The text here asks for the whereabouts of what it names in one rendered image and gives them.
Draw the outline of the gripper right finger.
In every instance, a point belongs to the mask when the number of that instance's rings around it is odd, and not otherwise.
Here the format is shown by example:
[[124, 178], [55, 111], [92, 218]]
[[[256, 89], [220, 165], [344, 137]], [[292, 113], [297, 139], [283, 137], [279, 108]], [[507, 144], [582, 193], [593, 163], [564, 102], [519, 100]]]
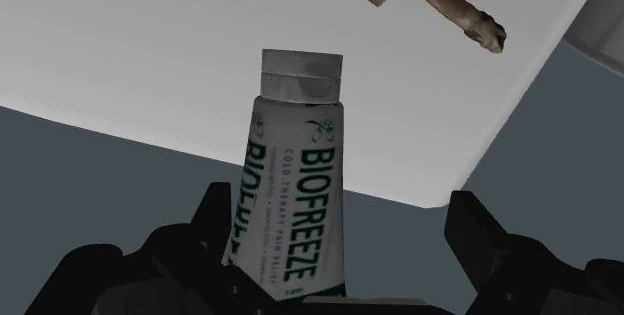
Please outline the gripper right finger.
[[465, 315], [624, 315], [624, 262], [570, 266], [507, 232], [470, 191], [451, 194], [444, 237], [477, 292]]

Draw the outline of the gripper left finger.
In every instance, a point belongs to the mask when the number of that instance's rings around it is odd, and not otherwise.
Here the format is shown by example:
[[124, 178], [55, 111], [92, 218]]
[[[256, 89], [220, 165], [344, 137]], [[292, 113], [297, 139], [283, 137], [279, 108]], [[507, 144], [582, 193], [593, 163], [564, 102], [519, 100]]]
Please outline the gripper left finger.
[[273, 299], [242, 270], [222, 263], [231, 224], [231, 185], [211, 183], [189, 223], [155, 229], [135, 252], [89, 244], [58, 263], [25, 315], [90, 315], [107, 290], [163, 280], [171, 291], [146, 296], [147, 305], [171, 295], [198, 315], [261, 315]]

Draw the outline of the white tube with green print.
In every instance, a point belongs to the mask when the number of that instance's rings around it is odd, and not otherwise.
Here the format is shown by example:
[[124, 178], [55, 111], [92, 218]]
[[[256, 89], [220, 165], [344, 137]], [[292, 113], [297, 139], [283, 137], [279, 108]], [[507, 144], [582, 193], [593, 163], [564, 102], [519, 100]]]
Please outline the white tube with green print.
[[343, 58], [265, 49], [224, 261], [277, 301], [346, 293]]

